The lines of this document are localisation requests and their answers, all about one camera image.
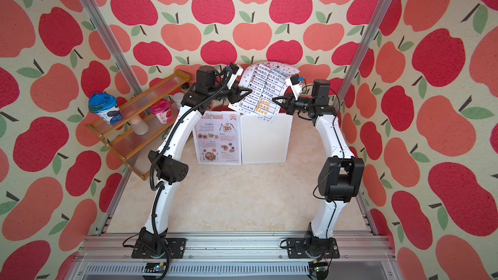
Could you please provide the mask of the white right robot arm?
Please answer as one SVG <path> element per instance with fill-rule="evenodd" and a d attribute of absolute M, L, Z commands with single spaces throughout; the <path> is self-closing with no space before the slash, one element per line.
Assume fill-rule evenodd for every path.
<path fill-rule="evenodd" d="M 290 259 L 312 259 L 339 257 L 333 230 L 347 203 L 356 197 L 364 172 L 364 161 L 356 157 L 346 145 L 338 123 L 338 111 L 329 104 L 330 85 L 327 80 L 313 82 L 311 96 L 302 95 L 302 79 L 293 75 L 285 80 L 291 93 L 272 99 L 278 106 L 293 115 L 306 113 L 322 138 L 328 157 L 320 171 L 316 196 L 322 201 L 305 236 L 284 240 L 281 248 L 287 250 Z"/>

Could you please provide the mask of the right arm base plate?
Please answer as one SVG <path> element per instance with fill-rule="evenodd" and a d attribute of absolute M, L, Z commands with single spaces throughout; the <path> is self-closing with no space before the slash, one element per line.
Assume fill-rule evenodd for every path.
<path fill-rule="evenodd" d="M 335 238 L 288 238 L 285 243 L 289 259 L 338 259 L 341 256 Z"/>

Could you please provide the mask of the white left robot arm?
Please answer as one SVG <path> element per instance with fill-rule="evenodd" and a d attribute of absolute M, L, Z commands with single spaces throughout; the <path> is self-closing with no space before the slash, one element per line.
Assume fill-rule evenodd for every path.
<path fill-rule="evenodd" d="M 252 92 L 251 89 L 237 85 L 236 80 L 242 73 L 243 69 L 234 63 L 221 71 L 217 71 L 213 66 L 200 67 L 197 70 L 196 82 L 182 99 L 178 117 L 166 140 L 158 150 L 149 152 L 149 182 L 155 197 L 137 245 L 151 250 L 153 257 L 167 255 L 165 235 L 169 212 L 177 187 L 189 170 L 188 165 L 180 161 L 185 144 L 213 101 L 226 99 L 230 103 L 236 103 Z"/>

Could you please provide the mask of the white dotted menu sheet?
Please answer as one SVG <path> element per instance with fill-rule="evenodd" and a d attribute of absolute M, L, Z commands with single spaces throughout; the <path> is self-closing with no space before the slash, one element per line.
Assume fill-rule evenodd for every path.
<path fill-rule="evenodd" d="M 240 114 L 256 115 L 260 120 L 272 123 L 281 107 L 273 98 L 283 96 L 291 86 L 290 78 L 298 75 L 295 67 L 279 62 L 260 62 L 244 70 L 239 85 L 251 89 L 251 93 L 228 107 Z"/>

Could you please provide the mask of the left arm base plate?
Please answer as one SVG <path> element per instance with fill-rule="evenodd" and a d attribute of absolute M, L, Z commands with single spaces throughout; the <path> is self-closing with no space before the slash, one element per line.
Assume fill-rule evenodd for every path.
<path fill-rule="evenodd" d="M 163 243 L 172 258 L 182 259 L 185 252 L 185 242 L 186 239 L 183 238 L 168 238 Z M 131 258 L 166 259 L 166 254 L 160 241 L 145 241 L 143 239 L 139 239 L 133 247 Z"/>

